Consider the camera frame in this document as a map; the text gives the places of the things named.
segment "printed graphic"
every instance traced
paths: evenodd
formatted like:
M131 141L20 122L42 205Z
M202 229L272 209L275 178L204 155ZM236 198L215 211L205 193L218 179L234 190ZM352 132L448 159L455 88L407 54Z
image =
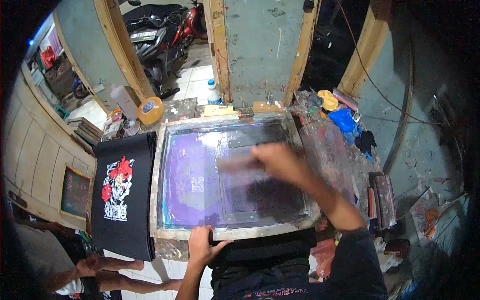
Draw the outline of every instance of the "printed graphic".
M105 219L127 221L127 205L123 199L130 194L132 165L135 159L116 161L107 166L103 180L102 199L105 202Z

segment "white tile floor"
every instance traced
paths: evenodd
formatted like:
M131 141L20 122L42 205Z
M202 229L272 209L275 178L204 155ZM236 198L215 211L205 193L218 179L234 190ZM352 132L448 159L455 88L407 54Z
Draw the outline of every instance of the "white tile floor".
M180 70L177 75L180 78L171 76L165 83L165 88L179 87L180 91L163 101L183 100L185 98L197 97L198 105L206 105L208 80L213 79L212 66L202 66Z
M125 257L107 250L103 250L107 257L114 257L126 261L132 261L132 258ZM310 271L315 271L317 261L313 256L309 257ZM136 270L120 270L119 273L133 279L140 279L149 282L161 283L169 279L182 279L187 270L186 262L177 262L173 260L156 258L152 262L144 262L142 271ZM213 297L213 290L210 286L212 280L212 269L205 268L202 279L200 280L199 300L210 300ZM167 290L158 291L150 294L136 294L129 291L121 292L123 300L173 300L177 296L177 291Z
M94 124L100 130L102 130L103 124L105 124L105 121L107 120L106 112L103 111L94 99L88 101L79 108L74 109L66 119L66 122L79 117L84 117L89 120L90 123Z

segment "hand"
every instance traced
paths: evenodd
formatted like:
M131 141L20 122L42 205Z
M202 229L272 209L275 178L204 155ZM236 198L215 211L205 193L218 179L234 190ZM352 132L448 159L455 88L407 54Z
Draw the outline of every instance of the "hand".
M271 176L301 186L310 170L286 143L261 144L252 148L252 156L262 162L265 172Z
M79 277L95 276L97 271L103 269L103 259L96 255L88 256L77 263L76 269Z
M188 250L190 252L189 263L192 265L205 268L217 254L220 253L223 247L233 242L232 240L224 240L218 245L210 246L208 243L208 234L214 230L212 225L198 226L192 230L190 238L188 239Z

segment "stack of black shirts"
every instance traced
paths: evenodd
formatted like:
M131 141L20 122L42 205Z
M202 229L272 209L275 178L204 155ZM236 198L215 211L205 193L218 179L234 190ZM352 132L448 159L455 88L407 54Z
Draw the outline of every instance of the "stack of black shirts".
M143 261L155 257L149 232L156 133L98 143L92 238L103 249Z

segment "black wire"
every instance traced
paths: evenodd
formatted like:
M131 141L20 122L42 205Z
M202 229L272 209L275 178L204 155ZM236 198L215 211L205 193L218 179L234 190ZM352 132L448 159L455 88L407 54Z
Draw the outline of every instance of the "black wire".
M363 68L363 71L365 72L365 74L367 75L368 79L370 80L370 82L372 83L373 87L378 91L378 93L382 96L382 98L388 102L391 106L395 107L396 109L398 109L402 114L406 115L406 116L409 116L410 118L414 119L414 120L417 120L419 121L420 123L423 123L423 124L428 124L428 125L442 125L443 123L436 123L436 122L426 122L426 121L423 121L423 120L420 120L420 119L417 119L411 115L409 115L408 113L404 112L401 108L399 108L398 106L396 106L395 104L393 104L392 102L390 102L390 100L387 99L387 97L385 97L382 92L380 91L380 89L377 87L377 85L375 83L373 83L373 80L370 78L370 75L368 74L367 72L367 69L365 68L365 66L363 65L363 61L361 60L361 57L360 57L360 52L357 48L357 42L355 41L355 37L353 35L353 31L352 31L352 28L350 27L350 23L348 22L348 19L347 19L347 15L345 14L345 11L343 10L343 7L342 5L340 4L340 1L339 0L336 0L336 3L337 5L340 7L340 10L342 11L342 14L343 14L343 18L345 19L345 22L347 23L347 26L348 26L348 29L350 30L350 34L352 36L352 39L353 39L353 45L355 46L355 51L359 57L359 60L360 60L360 65L361 67Z

